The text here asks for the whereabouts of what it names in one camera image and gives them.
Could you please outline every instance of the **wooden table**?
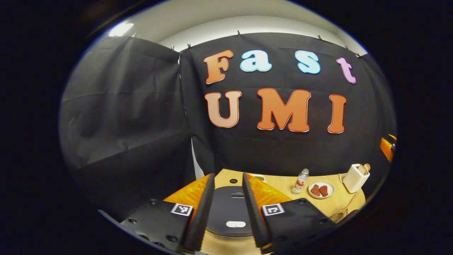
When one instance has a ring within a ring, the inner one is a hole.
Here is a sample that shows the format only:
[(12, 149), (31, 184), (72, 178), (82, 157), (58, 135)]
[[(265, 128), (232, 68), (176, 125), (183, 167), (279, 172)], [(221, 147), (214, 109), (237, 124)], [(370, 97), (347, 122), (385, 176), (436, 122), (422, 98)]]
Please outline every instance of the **wooden table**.
[[(307, 184), (298, 195), (293, 195), (291, 189), (297, 180), (297, 176), (274, 176), (264, 175), (266, 183), (287, 195), (291, 199), (306, 198), (316, 206), (325, 216), (329, 217), (336, 211), (344, 208), (354, 194), (347, 191), (346, 187), (340, 182), (338, 174), (327, 176), (310, 176)], [(237, 183), (230, 183), (230, 179), (237, 179)], [(328, 198), (316, 199), (308, 193), (307, 187), (314, 181), (328, 181), (335, 186), (335, 192)], [(242, 172), (223, 169), (215, 177), (215, 187), (242, 186)], [(357, 197), (349, 206), (349, 211), (360, 209), (365, 204), (365, 195), (362, 189), (358, 191)], [(216, 238), (211, 232), (205, 231), (201, 252), (210, 255), (260, 255), (260, 249), (256, 247), (253, 238), (240, 241), (226, 241)]]

